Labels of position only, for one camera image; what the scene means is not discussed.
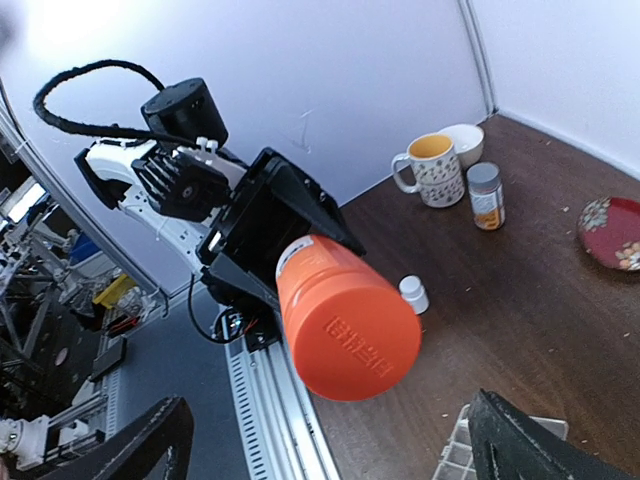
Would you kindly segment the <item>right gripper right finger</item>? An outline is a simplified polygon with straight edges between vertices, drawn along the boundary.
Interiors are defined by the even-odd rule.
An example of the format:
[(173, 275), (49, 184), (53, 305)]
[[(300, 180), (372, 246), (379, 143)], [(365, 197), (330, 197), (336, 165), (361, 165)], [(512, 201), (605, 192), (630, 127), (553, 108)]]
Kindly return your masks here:
[(468, 422), (479, 479), (634, 478), (555, 436), (496, 392), (474, 395)]

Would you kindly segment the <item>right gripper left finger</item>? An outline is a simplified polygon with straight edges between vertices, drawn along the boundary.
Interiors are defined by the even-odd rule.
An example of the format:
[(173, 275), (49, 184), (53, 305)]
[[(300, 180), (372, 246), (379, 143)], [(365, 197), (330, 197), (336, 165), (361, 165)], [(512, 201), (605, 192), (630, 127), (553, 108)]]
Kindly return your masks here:
[(159, 400), (106, 442), (75, 459), (56, 461), (32, 479), (145, 479), (156, 465), (164, 479), (188, 476), (194, 419), (183, 397)]

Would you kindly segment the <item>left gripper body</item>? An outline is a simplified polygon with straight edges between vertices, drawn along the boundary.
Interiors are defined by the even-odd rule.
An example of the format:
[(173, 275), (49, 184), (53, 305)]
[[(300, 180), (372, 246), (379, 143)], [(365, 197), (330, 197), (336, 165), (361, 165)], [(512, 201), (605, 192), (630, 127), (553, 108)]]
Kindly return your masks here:
[(272, 148), (263, 149), (214, 219), (197, 256), (214, 300), (277, 306), (276, 267), (294, 240), (315, 232), (362, 256), (335, 199)]

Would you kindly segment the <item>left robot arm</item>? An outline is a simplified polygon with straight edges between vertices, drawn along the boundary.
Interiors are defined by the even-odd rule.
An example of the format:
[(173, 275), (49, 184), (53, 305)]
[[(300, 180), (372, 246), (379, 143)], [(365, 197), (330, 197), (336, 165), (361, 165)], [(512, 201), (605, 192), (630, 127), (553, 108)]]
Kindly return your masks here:
[(245, 163), (204, 80), (163, 86), (141, 108), (146, 128), (115, 125), (76, 159), (100, 201), (154, 230), (214, 299), (243, 312), (274, 306), (283, 251), (317, 233), (362, 255), (336, 201), (272, 148)]

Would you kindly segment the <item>orange pill bottle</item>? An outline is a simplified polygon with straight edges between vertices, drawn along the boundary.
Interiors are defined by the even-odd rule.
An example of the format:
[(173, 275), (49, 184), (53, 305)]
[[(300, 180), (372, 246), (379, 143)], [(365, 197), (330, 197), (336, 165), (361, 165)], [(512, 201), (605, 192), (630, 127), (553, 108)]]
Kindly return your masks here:
[(275, 281), (296, 372), (339, 402), (378, 396), (415, 364), (422, 323), (397, 289), (339, 243), (305, 235), (280, 255)]

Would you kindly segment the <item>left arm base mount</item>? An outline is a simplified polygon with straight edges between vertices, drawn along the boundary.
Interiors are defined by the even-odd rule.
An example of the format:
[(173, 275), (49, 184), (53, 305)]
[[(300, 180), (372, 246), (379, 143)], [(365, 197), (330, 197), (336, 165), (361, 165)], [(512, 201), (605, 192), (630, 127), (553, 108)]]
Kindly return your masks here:
[(190, 275), (187, 311), (189, 320), (197, 333), (206, 341), (216, 345), (229, 345), (243, 339), (250, 353), (265, 350), (281, 342), (281, 327), (277, 324), (274, 310), (257, 299), (241, 299), (226, 306), (215, 318), (208, 330), (197, 321), (193, 308), (194, 287), (200, 283), (195, 274)]

